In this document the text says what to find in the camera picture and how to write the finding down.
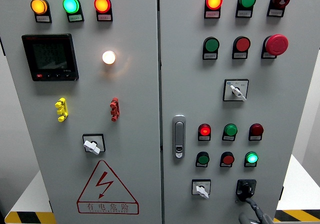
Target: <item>orange indicator light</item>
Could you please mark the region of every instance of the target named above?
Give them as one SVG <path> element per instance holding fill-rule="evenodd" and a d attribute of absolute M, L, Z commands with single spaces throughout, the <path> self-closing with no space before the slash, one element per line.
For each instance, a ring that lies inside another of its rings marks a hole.
<path fill-rule="evenodd" d="M 32 0 L 31 9 L 36 14 L 44 14 L 48 10 L 48 4 L 46 0 Z"/>
<path fill-rule="evenodd" d="M 216 10 L 219 9 L 222 5 L 222 0 L 205 0 L 206 5 L 209 9 Z"/>
<path fill-rule="evenodd" d="M 94 0 L 94 7 L 99 13 L 106 13 L 111 8 L 110 0 Z"/>

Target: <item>warning sign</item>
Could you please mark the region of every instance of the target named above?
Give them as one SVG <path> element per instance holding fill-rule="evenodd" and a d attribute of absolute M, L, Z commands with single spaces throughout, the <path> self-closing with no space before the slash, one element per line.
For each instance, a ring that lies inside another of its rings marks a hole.
<path fill-rule="evenodd" d="M 97 163 L 76 204 L 79 213 L 139 214 L 139 203 L 104 160 Z"/>

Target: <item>glowing bulb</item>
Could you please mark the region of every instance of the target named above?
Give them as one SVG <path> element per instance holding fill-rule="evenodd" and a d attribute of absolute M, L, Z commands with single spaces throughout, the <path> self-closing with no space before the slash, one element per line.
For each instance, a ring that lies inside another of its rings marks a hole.
<path fill-rule="evenodd" d="M 116 60 L 116 54 L 110 50 L 106 51 L 103 53 L 102 55 L 102 60 L 106 63 L 106 64 L 113 64 Z"/>
<path fill-rule="evenodd" d="M 30 5 L 36 14 L 44 14 L 48 9 L 46 0 L 32 0 Z"/>

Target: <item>white wall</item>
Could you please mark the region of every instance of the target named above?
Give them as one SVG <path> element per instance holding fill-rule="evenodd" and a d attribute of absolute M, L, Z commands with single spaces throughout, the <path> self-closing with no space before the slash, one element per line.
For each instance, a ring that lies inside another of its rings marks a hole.
<path fill-rule="evenodd" d="M 16 93 L 7 59 L 0 48 L 0 211 L 3 216 L 39 170 Z"/>

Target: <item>emergency stop button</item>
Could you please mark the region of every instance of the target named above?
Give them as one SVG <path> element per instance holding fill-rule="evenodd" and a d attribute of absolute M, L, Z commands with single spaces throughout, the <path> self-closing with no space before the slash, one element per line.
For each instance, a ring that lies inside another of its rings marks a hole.
<path fill-rule="evenodd" d="M 269 36 L 263 42 L 261 58 L 277 58 L 287 50 L 288 46 L 289 41 L 283 34 Z"/>

